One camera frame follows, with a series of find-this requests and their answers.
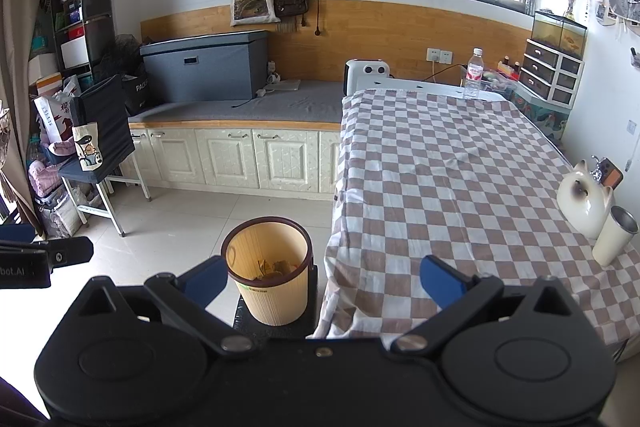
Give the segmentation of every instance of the chair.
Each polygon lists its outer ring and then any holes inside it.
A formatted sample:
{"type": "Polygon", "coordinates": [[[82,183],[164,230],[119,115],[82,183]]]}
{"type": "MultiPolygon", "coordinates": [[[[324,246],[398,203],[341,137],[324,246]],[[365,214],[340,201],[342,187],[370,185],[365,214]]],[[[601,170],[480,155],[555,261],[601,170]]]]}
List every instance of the chair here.
{"type": "Polygon", "coordinates": [[[136,161],[136,148],[131,139],[129,120],[124,103],[122,77],[119,74],[112,76],[88,89],[80,96],[73,98],[72,119],[74,126],[91,122],[98,123],[98,149],[102,155],[102,165],[95,171],[83,171],[77,158],[65,165],[60,169],[60,176],[65,184],[66,191],[69,193],[69,197],[71,197],[83,224],[86,224],[84,214],[109,217],[113,221],[113,225],[116,227],[120,237],[124,237],[124,231],[118,223],[109,201],[108,194],[113,194],[111,182],[141,185],[146,200],[150,201],[151,198],[136,161]],[[138,179],[110,175],[129,156],[133,161],[138,179]],[[74,199],[71,185],[69,184],[70,180],[96,185],[106,210],[78,204],[74,199]]]}

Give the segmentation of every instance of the power outlet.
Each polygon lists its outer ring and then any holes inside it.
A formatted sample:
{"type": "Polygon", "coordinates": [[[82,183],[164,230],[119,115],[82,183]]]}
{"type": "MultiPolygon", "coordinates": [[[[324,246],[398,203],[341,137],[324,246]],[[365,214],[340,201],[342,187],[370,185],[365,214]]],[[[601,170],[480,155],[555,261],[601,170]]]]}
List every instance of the power outlet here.
{"type": "Polygon", "coordinates": [[[453,52],[440,52],[440,63],[451,64],[453,62],[453,52]]]}
{"type": "Polygon", "coordinates": [[[427,49],[427,61],[428,62],[437,62],[440,60],[440,50],[436,50],[434,48],[427,49]]]}

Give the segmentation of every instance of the white cup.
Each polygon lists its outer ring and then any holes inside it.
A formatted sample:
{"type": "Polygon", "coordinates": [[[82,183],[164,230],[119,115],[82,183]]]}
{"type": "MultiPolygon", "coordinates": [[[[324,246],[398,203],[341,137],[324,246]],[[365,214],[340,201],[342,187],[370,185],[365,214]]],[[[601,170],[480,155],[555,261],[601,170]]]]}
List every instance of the white cup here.
{"type": "Polygon", "coordinates": [[[593,247],[593,258],[600,266],[609,266],[636,233],[638,233],[638,223],[634,216],[621,206],[612,206],[593,247]]]}

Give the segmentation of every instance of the beige curtain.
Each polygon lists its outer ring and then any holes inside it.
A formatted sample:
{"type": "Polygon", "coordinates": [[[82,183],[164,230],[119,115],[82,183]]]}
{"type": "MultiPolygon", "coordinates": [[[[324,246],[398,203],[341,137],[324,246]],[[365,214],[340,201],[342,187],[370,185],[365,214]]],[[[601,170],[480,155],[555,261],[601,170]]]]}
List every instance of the beige curtain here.
{"type": "Polygon", "coordinates": [[[12,189],[22,221],[41,233],[25,168],[30,123],[27,66],[39,1],[0,0],[0,100],[11,110],[14,131],[2,181],[12,189]]]}

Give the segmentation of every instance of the floor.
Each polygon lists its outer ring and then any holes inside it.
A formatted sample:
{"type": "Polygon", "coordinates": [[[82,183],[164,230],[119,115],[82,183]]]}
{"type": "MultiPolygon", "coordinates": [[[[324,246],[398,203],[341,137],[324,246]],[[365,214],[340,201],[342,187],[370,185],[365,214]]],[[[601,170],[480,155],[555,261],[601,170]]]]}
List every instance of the floor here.
{"type": "MultiPolygon", "coordinates": [[[[68,306],[89,277],[109,275],[116,284],[140,284],[160,271],[180,274],[220,252],[226,235],[237,225],[258,216],[285,216],[303,225],[314,248],[319,269],[319,292],[324,292],[324,248],[330,235],[330,201],[303,201],[212,192],[151,188],[148,202],[137,187],[114,184],[112,197],[127,237],[116,233],[111,221],[89,218],[81,229],[95,245],[90,263],[56,270],[46,290],[0,292],[0,375],[27,399],[44,410],[33,382],[33,365],[68,306]]],[[[207,310],[232,323],[238,289],[226,289],[207,310]]],[[[616,387],[602,420],[608,427],[632,427],[640,417],[640,355],[618,366],[616,387]]]]}

